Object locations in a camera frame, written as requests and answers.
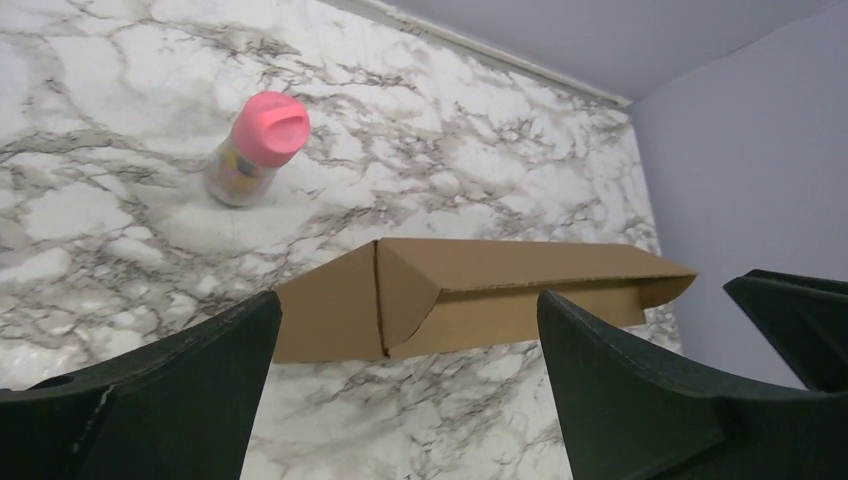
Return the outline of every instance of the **brown box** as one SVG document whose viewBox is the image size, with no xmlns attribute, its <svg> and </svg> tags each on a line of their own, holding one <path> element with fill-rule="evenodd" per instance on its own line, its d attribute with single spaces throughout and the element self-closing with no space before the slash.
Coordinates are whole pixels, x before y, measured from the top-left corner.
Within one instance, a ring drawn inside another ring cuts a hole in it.
<svg viewBox="0 0 848 480">
<path fill-rule="evenodd" d="M 275 288 L 274 361 L 403 358 L 539 338 L 553 290 L 618 327 L 695 272 L 628 245 L 384 238 Z"/>
</svg>

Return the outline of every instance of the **black object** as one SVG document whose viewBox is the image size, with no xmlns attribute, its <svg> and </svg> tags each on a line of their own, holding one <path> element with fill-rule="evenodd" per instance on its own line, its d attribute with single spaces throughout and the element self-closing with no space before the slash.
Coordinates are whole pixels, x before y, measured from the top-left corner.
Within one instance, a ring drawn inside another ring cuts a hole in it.
<svg viewBox="0 0 848 480">
<path fill-rule="evenodd" d="M 807 388 L 848 391 L 848 283 L 754 270 L 724 290 Z"/>
<path fill-rule="evenodd" d="M 551 292 L 538 324 L 575 480 L 848 478 L 844 392 L 715 370 Z"/>
<path fill-rule="evenodd" d="M 0 392 L 0 476 L 238 479 L 281 319 L 272 292 L 111 360 Z"/>
</svg>

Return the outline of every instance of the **wall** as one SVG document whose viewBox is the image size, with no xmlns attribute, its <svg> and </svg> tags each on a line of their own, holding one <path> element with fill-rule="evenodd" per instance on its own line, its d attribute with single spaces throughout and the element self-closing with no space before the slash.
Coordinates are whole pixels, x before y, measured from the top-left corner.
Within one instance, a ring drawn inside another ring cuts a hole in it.
<svg viewBox="0 0 848 480">
<path fill-rule="evenodd" d="M 414 17 L 633 100 L 832 2 L 385 1 Z"/>
<path fill-rule="evenodd" d="M 664 254 L 702 274 L 686 353 L 798 385 L 721 290 L 753 268 L 848 279 L 848 4 L 655 91 L 632 113 Z"/>
</svg>

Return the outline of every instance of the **bottle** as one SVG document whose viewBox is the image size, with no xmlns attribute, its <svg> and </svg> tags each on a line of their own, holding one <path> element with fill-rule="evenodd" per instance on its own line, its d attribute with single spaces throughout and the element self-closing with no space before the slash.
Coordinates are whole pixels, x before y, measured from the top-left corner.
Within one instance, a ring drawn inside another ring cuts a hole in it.
<svg viewBox="0 0 848 480">
<path fill-rule="evenodd" d="M 306 108 L 277 92 L 250 97 L 230 135 L 215 149 L 204 171 L 206 188 L 220 202 L 244 207 L 271 187 L 277 170 L 306 144 Z"/>
</svg>

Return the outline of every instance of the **marble table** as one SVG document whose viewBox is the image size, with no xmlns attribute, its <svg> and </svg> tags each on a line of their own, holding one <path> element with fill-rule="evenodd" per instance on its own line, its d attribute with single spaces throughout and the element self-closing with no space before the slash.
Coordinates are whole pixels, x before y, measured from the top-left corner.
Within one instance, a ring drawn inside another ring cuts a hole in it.
<svg viewBox="0 0 848 480">
<path fill-rule="evenodd" d="M 385 235 L 658 251 L 626 115 L 314 0 L 7 0 L 0 65 L 0 387 Z M 200 171 L 263 89 L 314 134 L 262 204 L 228 210 Z M 667 309 L 635 332 L 677 348 Z M 243 472 L 569 477 L 537 342 L 274 365 Z"/>
</svg>

